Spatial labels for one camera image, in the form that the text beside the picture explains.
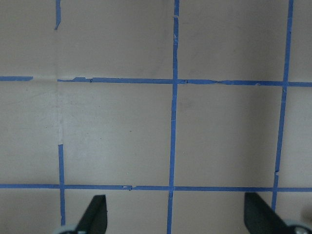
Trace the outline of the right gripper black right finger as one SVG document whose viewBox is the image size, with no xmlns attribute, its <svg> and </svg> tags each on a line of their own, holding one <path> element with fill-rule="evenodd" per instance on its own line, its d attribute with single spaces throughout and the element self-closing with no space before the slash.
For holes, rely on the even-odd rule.
<svg viewBox="0 0 312 234">
<path fill-rule="evenodd" d="M 244 224 L 250 234 L 289 234 L 286 223 L 255 192 L 244 195 Z"/>
</svg>

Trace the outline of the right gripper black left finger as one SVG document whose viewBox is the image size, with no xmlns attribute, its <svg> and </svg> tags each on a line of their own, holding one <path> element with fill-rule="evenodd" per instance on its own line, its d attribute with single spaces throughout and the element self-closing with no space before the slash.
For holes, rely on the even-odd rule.
<svg viewBox="0 0 312 234">
<path fill-rule="evenodd" d="M 77 234 L 104 234 L 108 225 L 106 195 L 95 195 L 75 228 Z"/>
</svg>

